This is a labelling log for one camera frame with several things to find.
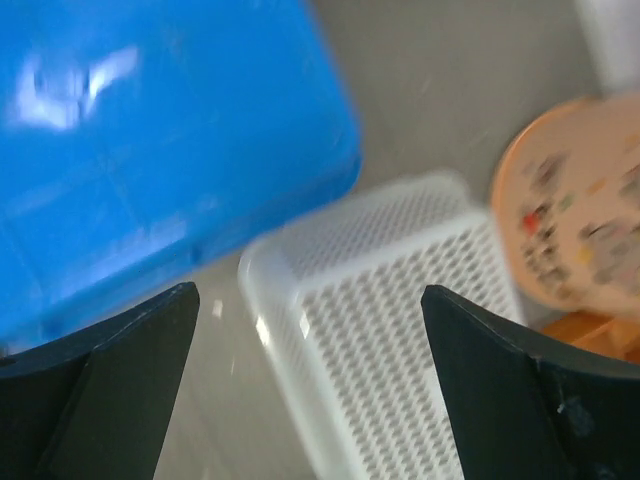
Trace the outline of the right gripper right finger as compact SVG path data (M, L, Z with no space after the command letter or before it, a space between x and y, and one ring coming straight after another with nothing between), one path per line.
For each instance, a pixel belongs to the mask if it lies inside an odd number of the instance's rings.
M441 285L421 299L467 479L636 479L639 368L561 343Z

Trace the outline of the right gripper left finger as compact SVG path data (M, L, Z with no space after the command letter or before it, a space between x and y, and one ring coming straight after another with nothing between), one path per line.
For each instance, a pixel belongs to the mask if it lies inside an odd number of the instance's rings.
M196 285L180 283L2 357L2 478L153 478L199 306Z

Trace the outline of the orange plastic container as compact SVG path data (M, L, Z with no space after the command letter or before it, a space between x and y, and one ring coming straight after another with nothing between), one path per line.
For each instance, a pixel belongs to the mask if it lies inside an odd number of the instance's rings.
M490 199L513 278L532 300L638 317L638 93L540 115L504 152Z

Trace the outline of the white translucent basket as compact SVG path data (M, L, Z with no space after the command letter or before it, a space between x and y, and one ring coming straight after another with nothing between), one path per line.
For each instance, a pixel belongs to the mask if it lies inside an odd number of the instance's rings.
M420 300L445 286L521 321L491 214L436 171L350 196L254 241L240 290L319 479L463 472Z

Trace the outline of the blue plastic basket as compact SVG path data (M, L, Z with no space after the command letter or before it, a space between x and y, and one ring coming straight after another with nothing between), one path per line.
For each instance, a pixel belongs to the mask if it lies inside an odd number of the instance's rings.
M1 348L343 197L358 122L307 1L1 5Z

